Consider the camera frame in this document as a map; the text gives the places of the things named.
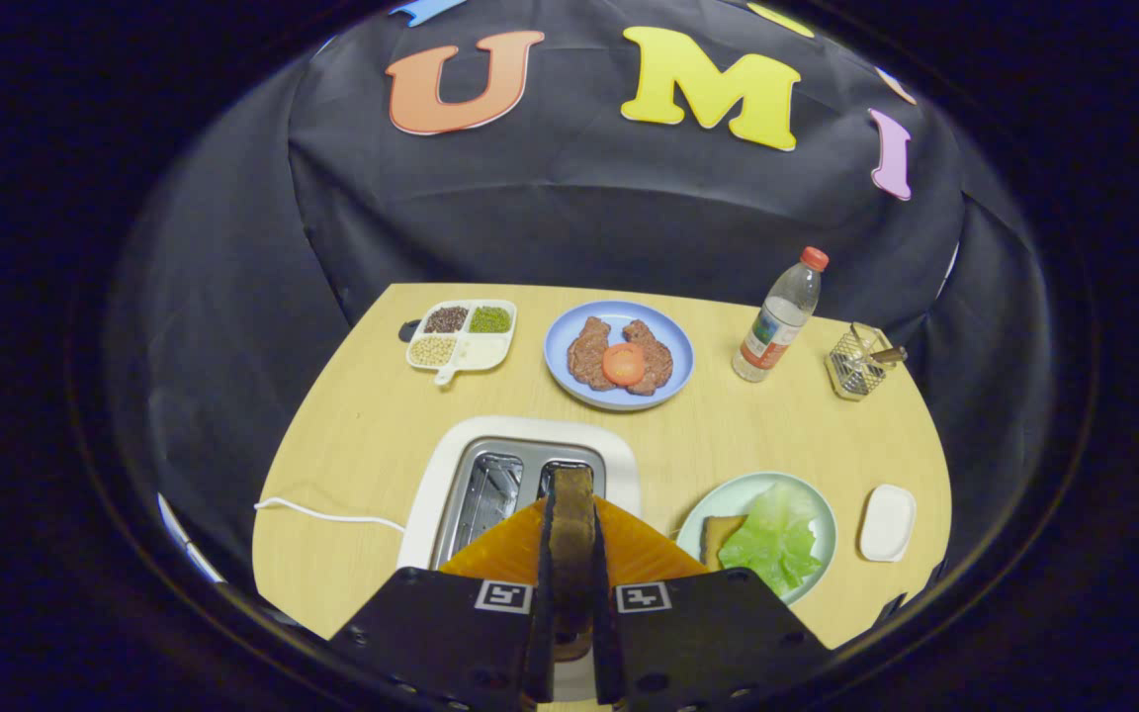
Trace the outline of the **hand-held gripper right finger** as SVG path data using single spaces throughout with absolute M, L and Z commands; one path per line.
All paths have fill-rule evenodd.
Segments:
M 831 666 L 831 649 L 755 573 L 613 586 L 606 512 L 595 504 L 595 695 L 615 711 L 745 711 L 790 704 Z

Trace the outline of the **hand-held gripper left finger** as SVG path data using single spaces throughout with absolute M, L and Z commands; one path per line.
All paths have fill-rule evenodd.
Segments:
M 535 586 L 402 567 L 331 636 L 366 711 L 535 711 L 524 685 Z

